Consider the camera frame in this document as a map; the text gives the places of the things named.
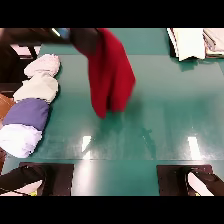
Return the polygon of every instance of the red fabric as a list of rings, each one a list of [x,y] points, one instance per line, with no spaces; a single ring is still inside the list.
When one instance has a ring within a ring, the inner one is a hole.
[[[122,43],[107,29],[99,28],[101,38],[96,54],[87,55],[92,106],[105,118],[111,110],[124,111],[135,85],[135,76]]]

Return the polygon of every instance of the glossy table surface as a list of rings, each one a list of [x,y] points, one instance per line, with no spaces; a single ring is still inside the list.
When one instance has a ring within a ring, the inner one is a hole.
[[[43,46],[41,54],[61,59],[60,92],[44,139],[26,161],[75,163],[73,195],[158,195],[156,164],[210,163],[222,178],[223,60],[170,58],[165,28],[111,30],[137,80],[126,111],[99,119],[86,58],[72,46]],[[9,156],[3,173],[18,161]]]

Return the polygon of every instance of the green tabletop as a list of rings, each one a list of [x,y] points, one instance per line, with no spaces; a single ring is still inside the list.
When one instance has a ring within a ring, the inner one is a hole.
[[[60,57],[60,92],[43,140],[23,161],[74,163],[73,195],[158,195],[157,164],[209,163],[223,178],[223,60],[170,58],[165,28],[111,30],[137,80],[126,111],[98,118],[87,59],[72,46],[43,46],[41,54]],[[9,156],[3,173],[19,161]]]

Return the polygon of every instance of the stack of folded cloth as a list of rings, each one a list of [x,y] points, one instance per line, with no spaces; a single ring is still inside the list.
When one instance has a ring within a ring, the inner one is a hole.
[[[5,116],[0,130],[0,147],[18,158],[34,152],[42,138],[49,104],[58,92],[58,56],[44,55],[29,64],[24,73],[31,78],[14,94],[16,104]]]
[[[187,58],[223,58],[224,28],[167,28],[170,55]]]

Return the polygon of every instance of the red cloth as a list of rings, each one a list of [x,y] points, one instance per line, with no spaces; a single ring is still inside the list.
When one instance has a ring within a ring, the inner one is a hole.
[[[135,76],[122,43],[107,29],[101,33],[95,55],[84,55],[89,61],[92,106],[96,114],[106,117],[111,110],[124,111],[135,85]]]

